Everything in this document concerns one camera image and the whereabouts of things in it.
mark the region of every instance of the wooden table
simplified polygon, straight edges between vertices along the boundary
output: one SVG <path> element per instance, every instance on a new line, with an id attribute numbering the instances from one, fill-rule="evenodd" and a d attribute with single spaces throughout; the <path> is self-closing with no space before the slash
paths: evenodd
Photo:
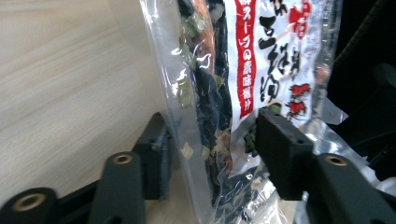
<path id="1" fill-rule="evenodd" d="M 138 0 L 0 1 L 0 204 L 58 196 L 130 150 L 163 94 Z M 148 223 L 193 223 L 181 171 Z"/>

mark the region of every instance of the transparent plastic packaging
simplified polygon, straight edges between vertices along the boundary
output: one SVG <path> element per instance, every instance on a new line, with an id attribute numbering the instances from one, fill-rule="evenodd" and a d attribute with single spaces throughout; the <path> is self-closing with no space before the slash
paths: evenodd
<path id="1" fill-rule="evenodd" d="M 140 0 L 198 223 L 292 223 L 254 148 L 266 107 L 317 120 L 341 2 Z"/>

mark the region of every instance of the black plastic part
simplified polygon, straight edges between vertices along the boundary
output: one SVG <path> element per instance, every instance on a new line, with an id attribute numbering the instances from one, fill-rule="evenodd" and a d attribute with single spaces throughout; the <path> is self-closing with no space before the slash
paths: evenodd
<path id="1" fill-rule="evenodd" d="M 396 213 L 396 197 L 390 194 L 387 194 L 381 190 L 378 190 L 378 193 L 382 196 L 385 202 L 393 209 L 393 212 Z"/>
<path id="2" fill-rule="evenodd" d="M 120 152 L 106 161 L 88 223 L 145 223 L 140 157 Z"/>
<path id="3" fill-rule="evenodd" d="M 396 175 L 395 114 L 396 89 L 384 87 L 334 128 L 355 151 L 368 157 L 379 180 Z"/>
<path id="4" fill-rule="evenodd" d="M 52 189 L 28 189 L 11 198 L 0 210 L 1 224 L 58 223 L 59 206 Z"/>
<path id="5" fill-rule="evenodd" d="M 61 224 L 87 223 L 98 182 L 95 181 L 60 199 Z"/>
<path id="6" fill-rule="evenodd" d="M 146 200 L 164 200 L 168 196 L 171 162 L 170 134 L 160 113 L 152 116 L 134 145 L 142 164 L 143 193 Z"/>
<path id="7" fill-rule="evenodd" d="M 256 148 L 279 196 L 284 200 L 301 200 L 303 177 L 312 158 L 313 143 L 283 116 L 261 109 Z"/>
<path id="8" fill-rule="evenodd" d="M 395 223 L 396 214 L 348 159 L 324 153 L 310 171 L 315 179 L 308 190 L 311 223 Z"/>

